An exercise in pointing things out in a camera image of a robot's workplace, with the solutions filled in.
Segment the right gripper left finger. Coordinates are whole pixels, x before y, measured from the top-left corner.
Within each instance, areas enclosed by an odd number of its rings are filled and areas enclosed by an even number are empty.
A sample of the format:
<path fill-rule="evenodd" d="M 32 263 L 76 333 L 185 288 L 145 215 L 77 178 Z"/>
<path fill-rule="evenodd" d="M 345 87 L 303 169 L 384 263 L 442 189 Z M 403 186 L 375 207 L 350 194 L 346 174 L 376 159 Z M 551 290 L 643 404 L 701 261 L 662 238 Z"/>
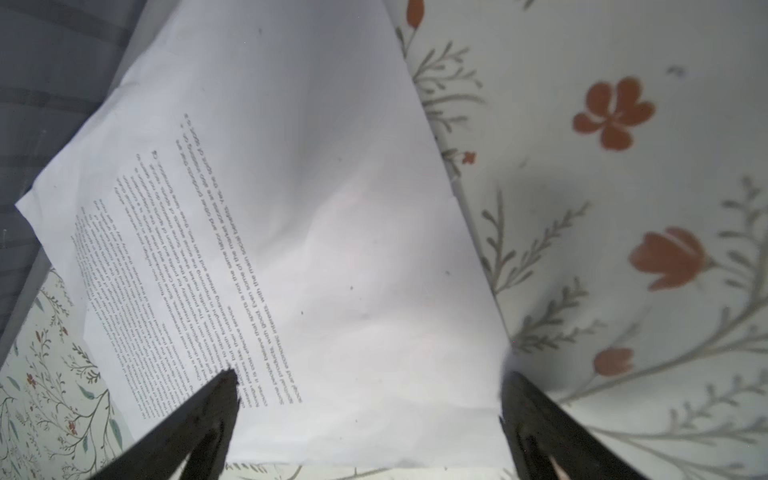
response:
<path fill-rule="evenodd" d="M 102 480 L 217 479 L 224 470 L 240 400 L 238 376 L 223 370 L 123 455 L 97 472 Z"/>

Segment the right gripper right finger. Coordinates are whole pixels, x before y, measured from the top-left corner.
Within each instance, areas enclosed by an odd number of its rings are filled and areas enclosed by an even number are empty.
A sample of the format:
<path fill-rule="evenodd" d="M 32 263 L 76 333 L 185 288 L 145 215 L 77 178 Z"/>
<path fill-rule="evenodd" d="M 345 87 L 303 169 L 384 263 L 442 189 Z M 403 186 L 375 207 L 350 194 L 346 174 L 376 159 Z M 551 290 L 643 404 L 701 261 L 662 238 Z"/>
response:
<path fill-rule="evenodd" d="M 503 377 L 502 431 L 521 479 L 641 479 L 542 390 L 515 371 Z"/>

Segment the floral table mat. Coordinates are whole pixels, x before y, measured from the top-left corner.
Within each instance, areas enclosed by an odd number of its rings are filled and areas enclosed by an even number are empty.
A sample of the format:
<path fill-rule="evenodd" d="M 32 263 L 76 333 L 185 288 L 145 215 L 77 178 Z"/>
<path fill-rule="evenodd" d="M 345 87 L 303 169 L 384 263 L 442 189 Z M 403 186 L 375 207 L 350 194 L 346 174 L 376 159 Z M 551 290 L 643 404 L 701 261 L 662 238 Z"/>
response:
<path fill-rule="evenodd" d="M 179 2 L 147 3 L 114 89 Z M 765 478 L 766 3 L 379 2 L 503 322 L 501 384 L 521 372 L 645 478 Z M 86 479 L 141 438 L 83 325 L 50 261 L 2 369 L 3 478 Z M 227 456 L 224 477 L 516 479 L 511 460 Z"/>

